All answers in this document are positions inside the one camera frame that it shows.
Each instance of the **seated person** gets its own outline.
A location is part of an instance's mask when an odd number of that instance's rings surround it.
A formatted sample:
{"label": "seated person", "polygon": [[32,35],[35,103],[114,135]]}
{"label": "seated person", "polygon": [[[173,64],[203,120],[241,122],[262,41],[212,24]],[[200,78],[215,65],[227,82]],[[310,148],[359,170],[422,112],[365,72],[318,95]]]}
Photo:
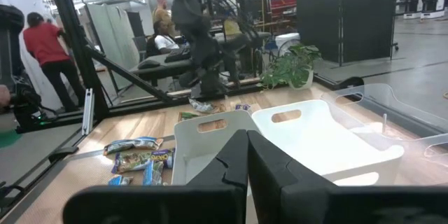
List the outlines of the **seated person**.
{"label": "seated person", "polygon": [[168,26],[164,21],[154,23],[154,43],[161,54],[170,53],[173,49],[179,49],[174,38],[169,35]]}

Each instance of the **oreo package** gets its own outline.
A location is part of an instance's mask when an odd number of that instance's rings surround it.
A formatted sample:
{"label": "oreo package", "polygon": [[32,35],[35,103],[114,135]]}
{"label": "oreo package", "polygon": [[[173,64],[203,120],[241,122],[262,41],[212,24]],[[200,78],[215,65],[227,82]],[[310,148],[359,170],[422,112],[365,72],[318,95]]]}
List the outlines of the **oreo package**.
{"label": "oreo package", "polygon": [[117,140],[104,147],[103,155],[126,151],[131,148],[158,150],[162,143],[163,139],[149,136],[140,136],[136,139]]}
{"label": "oreo package", "polygon": [[117,153],[115,164],[112,168],[113,174],[145,169],[150,161],[162,161],[164,167],[171,169],[174,163],[175,148],[154,150],[143,153]]}
{"label": "oreo package", "polygon": [[163,162],[151,160],[143,173],[144,186],[162,185]]}
{"label": "oreo package", "polygon": [[107,183],[109,186],[127,186],[131,183],[134,177],[125,177],[121,175],[115,175]]}

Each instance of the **black pants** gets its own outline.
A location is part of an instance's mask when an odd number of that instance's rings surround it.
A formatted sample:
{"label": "black pants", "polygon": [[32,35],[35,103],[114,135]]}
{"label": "black pants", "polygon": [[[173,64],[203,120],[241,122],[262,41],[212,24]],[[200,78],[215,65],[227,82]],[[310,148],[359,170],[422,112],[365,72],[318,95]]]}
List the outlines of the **black pants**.
{"label": "black pants", "polygon": [[47,62],[42,65],[42,71],[45,76],[47,76],[51,85],[53,85],[57,96],[61,99],[65,111],[75,111],[77,108],[71,100],[64,83],[62,82],[61,73],[63,73],[67,80],[69,80],[71,87],[75,91],[75,94],[78,97],[78,105],[84,106],[85,90],[79,81],[76,66],[71,60]]}

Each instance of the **man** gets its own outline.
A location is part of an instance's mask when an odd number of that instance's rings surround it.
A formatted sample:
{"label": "man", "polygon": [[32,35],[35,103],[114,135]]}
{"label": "man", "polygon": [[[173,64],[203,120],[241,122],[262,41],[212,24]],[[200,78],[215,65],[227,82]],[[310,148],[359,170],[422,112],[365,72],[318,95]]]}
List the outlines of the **man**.
{"label": "man", "polygon": [[174,23],[167,11],[167,0],[157,0],[157,8],[153,12],[153,24],[157,21],[163,21],[168,26],[169,35],[175,37]]}
{"label": "man", "polygon": [[78,106],[84,106],[85,90],[81,85],[75,63],[57,40],[61,36],[70,46],[66,34],[55,25],[45,22],[42,15],[38,13],[28,14],[27,22],[29,28],[23,31],[23,39],[29,54],[38,61],[65,111],[77,111],[78,107],[71,100],[61,79],[61,74],[64,74],[78,97]]}
{"label": "man", "polygon": [[9,106],[11,95],[9,89],[5,85],[0,85],[0,108]]}
{"label": "man", "polygon": [[169,35],[167,24],[159,20],[154,23],[154,44],[161,54],[170,53],[173,49],[179,49],[173,37]]}

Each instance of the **wooden table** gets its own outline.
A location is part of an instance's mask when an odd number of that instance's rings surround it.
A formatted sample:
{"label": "wooden table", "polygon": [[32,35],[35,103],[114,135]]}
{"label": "wooden table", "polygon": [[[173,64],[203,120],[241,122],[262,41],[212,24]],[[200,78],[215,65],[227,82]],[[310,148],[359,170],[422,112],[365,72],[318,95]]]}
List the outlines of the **wooden table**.
{"label": "wooden table", "polygon": [[[256,111],[293,102],[320,99],[323,92],[328,91],[321,85],[314,83],[308,90],[297,91],[289,87],[283,87],[229,97],[212,103],[226,111],[234,110],[235,104],[238,103],[250,104],[251,109]],[[105,145],[118,139],[140,136],[171,136],[174,134],[174,125],[179,121],[180,112],[197,113],[191,105],[183,105],[103,120],[79,144],[80,150],[77,154],[69,157],[72,161],[61,168],[52,180],[45,181],[44,179],[40,182],[23,199],[21,204],[16,206],[16,208],[21,209],[20,211],[9,213],[10,216],[15,215],[17,217],[18,214],[21,216],[14,219],[14,223],[29,223],[30,221],[35,223],[61,223],[62,207],[72,194],[88,186],[105,184],[112,177],[109,170],[113,164],[111,157],[104,157],[100,155],[101,151],[94,151],[102,150]],[[347,112],[365,124],[382,121],[381,116],[361,107],[350,108]],[[287,116],[280,118],[280,120],[287,119]],[[392,123],[389,123],[386,132],[404,141],[416,138],[413,134]],[[173,146],[175,146],[175,140],[166,141],[162,148]],[[428,166],[427,162],[422,162],[422,157],[419,157],[419,151],[421,150],[416,150],[415,153],[412,152],[413,150],[406,151],[409,151],[407,154],[410,155],[403,158],[395,184],[430,185],[448,181],[444,167]]]}

